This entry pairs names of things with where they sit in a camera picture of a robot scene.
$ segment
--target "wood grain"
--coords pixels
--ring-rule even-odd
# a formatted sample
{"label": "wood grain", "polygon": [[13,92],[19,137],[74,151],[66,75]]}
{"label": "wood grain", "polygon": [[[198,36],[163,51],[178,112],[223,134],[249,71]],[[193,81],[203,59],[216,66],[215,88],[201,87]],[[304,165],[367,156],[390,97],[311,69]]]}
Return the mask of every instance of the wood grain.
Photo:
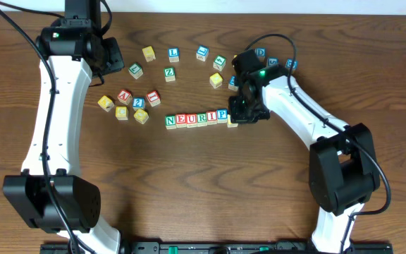
{"label": "wood grain", "polygon": [[[53,20],[10,13],[35,38]],[[308,152],[278,117],[228,129],[224,125],[167,131],[164,116],[227,106],[233,92],[229,65],[225,82],[211,88],[217,54],[230,61],[255,37],[281,32],[299,47],[301,86],[345,121],[372,131],[379,162],[393,189],[385,214],[358,219],[356,241],[390,241],[406,253],[406,17],[308,15],[209,15],[115,13],[108,36],[117,38],[126,65],[138,61],[144,75],[125,68],[91,88],[85,99],[80,137],[83,178],[102,194],[102,214],[128,236],[163,241],[276,241],[308,238],[317,205],[307,185]],[[195,59],[198,45],[210,48],[206,63]],[[146,63],[141,48],[152,45],[157,60]],[[291,48],[267,39],[269,56],[284,62]],[[179,47],[170,64],[169,47]],[[1,192],[3,177],[17,174],[30,144],[39,98],[39,59],[0,18],[0,253],[38,253],[57,236],[29,229]],[[163,68],[175,66],[177,81],[166,83]],[[152,90],[161,105],[148,108],[142,126],[120,123],[97,105],[121,88],[134,96]],[[376,191],[366,205],[382,205]]]}

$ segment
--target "black cable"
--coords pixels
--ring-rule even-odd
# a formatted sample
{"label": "black cable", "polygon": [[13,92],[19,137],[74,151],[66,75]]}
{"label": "black cable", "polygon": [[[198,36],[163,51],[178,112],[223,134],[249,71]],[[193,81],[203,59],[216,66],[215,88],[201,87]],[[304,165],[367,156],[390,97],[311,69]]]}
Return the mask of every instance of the black cable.
{"label": "black cable", "polygon": [[293,61],[291,62],[290,68],[289,68],[289,73],[288,73],[288,87],[289,90],[292,94],[292,96],[295,97],[295,99],[297,99],[297,101],[300,102],[300,104],[302,104],[308,111],[310,111],[313,115],[315,115],[320,121],[322,121],[325,125],[327,125],[328,127],[332,128],[333,130],[335,130],[336,132],[338,132],[341,136],[343,136],[345,139],[347,139],[350,144],[352,144],[353,146],[355,146],[360,152],[362,152],[369,161],[372,162],[372,164],[376,167],[377,171],[380,174],[381,180],[383,181],[383,184],[385,186],[385,190],[386,190],[386,201],[385,204],[383,205],[382,208],[378,209],[378,210],[373,210],[373,211],[366,211],[366,212],[353,212],[352,214],[349,215],[349,222],[347,224],[347,227],[345,229],[344,232],[344,237],[341,241],[341,249],[340,249],[340,253],[344,252],[344,242],[345,239],[347,238],[348,235],[348,231],[350,230],[350,226],[352,224],[352,222],[355,220],[355,216],[358,215],[375,215],[375,214],[381,214],[382,212],[385,212],[388,207],[390,206],[391,203],[391,189],[389,186],[389,182],[388,179],[386,178],[385,173],[383,172],[383,169],[380,167],[379,163],[371,156],[371,154],[363,147],[363,145],[361,145],[360,143],[358,143],[355,139],[351,138],[349,135],[347,135],[343,130],[339,129],[337,126],[333,125],[332,123],[330,123],[329,119],[325,119],[323,116],[319,115],[319,113],[317,113],[313,108],[311,108],[305,101],[302,100],[302,98],[300,98],[300,96],[296,93],[296,87],[293,87],[291,85],[290,82],[290,77],[292,75],[293,72],[293,68],[294,68],[294,63],[295,60],[297,58],[297,47],[295,46],[294,42],[287,37],[286,35],[282,35],[282,34],[267,34],[267,35],[263,35],[259,38],[257,38],[256,40],[254,40],[252,43],[250,43],[245,50],[248,50],[253,44],[255,44],[256,42],[258,42],[259,40],[262,40],[266,37],[281,37],[285,40],[287,40],[291,46],[293,47]]}
{"label": "black cable", "polygon": [[103,3],[104,7],[106,7],[107,13],[109,14],[109,20],[107,21],[106,25],[101,29],[101,35],[103,36],[106,34],[107,31],[109,31],[109,28],[111,28],[112,24],[112,11],[109,8],[109,5],[106,3],[106,0],[101,0]]}
{"label": "black cable", "polygon": [[54,208],[56,208],[57,213],[59,214],[59,217],[61,218],[64,227],[66,228],[68,234],[70,235],[70,240],[72,241],[73,245],[75,246],[75,249],[79,251],[79,245],[78,245],[78,239],[73,233],[70,225],[68,224],[68,220],[62,210],[62,208],[59,206],[59,203],[57,202],[56,196],[54,195],[53,188],[51,187],[51,177],[49,177],[48,173],[48,137],[49,137],[49,129],[51,125],[51,115],[53,113],[53,106],[54,106],[54,99],[56,98],[56,79],[53,76],[53,73],[51,71],[51,68],[49,67],[49,64],[47,63],[47,60],[42,56],[42,53],[40,50],[37,48],[35,43],[29,38],[29,36],[21,29],[11,18],[9,18],[3,11],[0,9],[0,15],[3,17],[9,24],[11,24],[15,30],[17,30],[26,40],[27,42],[31,45],[31,47],[34,49],[35,53],[39,56],[40,60],[44,64],[48,75],[49,79],[51,81],[51,90],[50,90],[50,99],[49,99],[49,106],[48,106],[48,112],[47,112],[47,119],[45,123],[45,129],[43,133],[43,141],[42,141],[42,167],[43,167],[43,174],[45,177],[45,183],[46,183],[46,188],[47,188],[47,193],[48,196],[51,200],[51,203],[53,204]]}
{"label": "black cable", "polygon": [[49,15],[49,16],[55,16],[57,18],[63,18],[62,15],[57,14],[57,13],[52,13],[52,12],[48,12],[48,11],[30,10],[30,9],[26,9],[26,8],[22,8],[22,7],[18,7],[18,6],[13,6],[11,4],[7,4],[7,3],[1,2],[1,1],[0,1],[0,5],[5,6],[5,7],[9,7],[9,8],[15,9],[15,10],[19,10],[19,11],[24,11],[24,12],[27,12],[27,13]]}

